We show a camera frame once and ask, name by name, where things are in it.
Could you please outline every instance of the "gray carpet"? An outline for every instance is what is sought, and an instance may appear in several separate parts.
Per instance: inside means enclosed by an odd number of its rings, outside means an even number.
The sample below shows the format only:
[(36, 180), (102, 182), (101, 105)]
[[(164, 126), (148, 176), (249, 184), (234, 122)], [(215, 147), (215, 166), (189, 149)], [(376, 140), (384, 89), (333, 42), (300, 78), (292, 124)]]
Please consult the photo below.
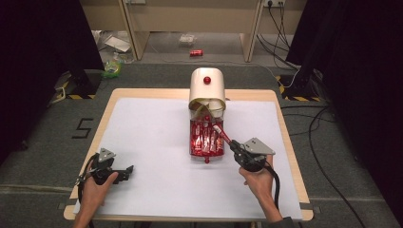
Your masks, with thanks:
[[(63, 217), (68, 199), (87, 150), (102, 118), (108, 98), (118, 87), (189, 88), (190, 75), (202, 65), (125, 65), (120, 77), (101, 82), (94, 100), (64, 100), (48, 108), (28, 138), (29, 148), (15, 151), (0, 167), (0, 227), (71, 227)], [(291, 135), (299, 168), (315, 217), (296, 227), (359, 227), (355, 215), (325, 179), (315, 161), (320, 161), (328, 177), (352, 204), (366, 227), (399, 227), (365, 167), (355, 160), (354, 151), (342, 133), (332, 109), (313, 124), (312, 145), (308, 133), (312, 117), (326, 105), (291, 102), (280, 98), (276, 79), (260, 66), (215, 66), (226, 88), (273, 89)], [(273, 68), (275, 75), (290, 73)], [(89, 134), (76, 130), (90, 128)], [(96, 221), (99, 227), (135, 227), (134, 222)], [(152, 227), (234, 227), (233, 223), (167, 223)]]

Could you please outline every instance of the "green object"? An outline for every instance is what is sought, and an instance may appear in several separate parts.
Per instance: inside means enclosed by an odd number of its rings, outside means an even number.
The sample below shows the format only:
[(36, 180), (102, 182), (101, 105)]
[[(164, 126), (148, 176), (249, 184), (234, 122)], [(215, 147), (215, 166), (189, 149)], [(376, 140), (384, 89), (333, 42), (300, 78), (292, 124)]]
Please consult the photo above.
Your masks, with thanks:
[(107, 61), (105, 65), (105, 71), (102, 76), (106, 78), (116, 78), (121, 73), (122, 64), (116, 61)]

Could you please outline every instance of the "white paper sheet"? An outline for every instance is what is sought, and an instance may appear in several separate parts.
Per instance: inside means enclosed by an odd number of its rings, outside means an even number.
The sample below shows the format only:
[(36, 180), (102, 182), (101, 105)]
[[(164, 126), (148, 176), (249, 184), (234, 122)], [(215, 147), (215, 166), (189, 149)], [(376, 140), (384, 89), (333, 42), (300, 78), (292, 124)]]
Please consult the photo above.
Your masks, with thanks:
[[(187, 100), (122, 98), (110, 117), (100, 148), (117, 154), (113, 169), (134, 165), (128, 181), (113, 185), (99, 214), (180, 218), (264, 219), (233, 152), (205, 164), (189, 155)], [(224, 130), (240, 143), (253, 137), (276, 151), (279, 209), (302, 219), (297, 192), (271, 102), (227, 102)]]

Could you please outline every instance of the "red can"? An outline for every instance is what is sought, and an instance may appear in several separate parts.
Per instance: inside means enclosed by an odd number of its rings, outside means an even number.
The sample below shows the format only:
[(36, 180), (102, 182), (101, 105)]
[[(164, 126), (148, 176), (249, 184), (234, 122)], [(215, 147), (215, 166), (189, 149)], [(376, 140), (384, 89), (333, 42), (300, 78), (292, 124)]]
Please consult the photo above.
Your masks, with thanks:
[(202, 49), (196, 49), (190, 51), (190, 56), (202, 56)]

